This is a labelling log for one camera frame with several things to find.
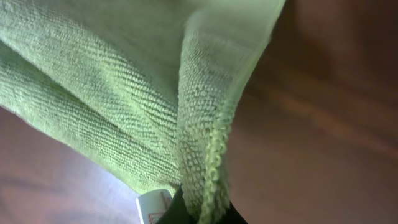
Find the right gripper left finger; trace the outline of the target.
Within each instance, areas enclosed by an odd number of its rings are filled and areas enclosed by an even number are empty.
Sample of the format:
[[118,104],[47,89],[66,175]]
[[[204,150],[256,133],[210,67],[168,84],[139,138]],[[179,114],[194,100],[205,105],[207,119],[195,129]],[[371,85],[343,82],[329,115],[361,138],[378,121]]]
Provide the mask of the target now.
[[170,207],[156,224],[197,224],[197,220],[189,214],[185,205],[182,186],[178,188]]

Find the green microfiber cloth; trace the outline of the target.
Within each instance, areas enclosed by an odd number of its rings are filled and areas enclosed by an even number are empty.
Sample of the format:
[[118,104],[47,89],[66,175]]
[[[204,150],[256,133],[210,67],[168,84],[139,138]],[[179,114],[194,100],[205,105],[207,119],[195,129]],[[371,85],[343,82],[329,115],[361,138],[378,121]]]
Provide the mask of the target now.
[[143,194],[229,209],[228,135],[283,1],[1,1],[1,106]]

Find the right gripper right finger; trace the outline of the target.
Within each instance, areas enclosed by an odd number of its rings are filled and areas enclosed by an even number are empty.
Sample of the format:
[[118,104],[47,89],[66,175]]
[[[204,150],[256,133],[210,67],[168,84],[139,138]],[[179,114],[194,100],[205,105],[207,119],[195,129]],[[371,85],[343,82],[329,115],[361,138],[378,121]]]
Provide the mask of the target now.
[[232,202],[229,203],[229,209],[221,219],[221,224],[248,224],[247,221],[235,209]]

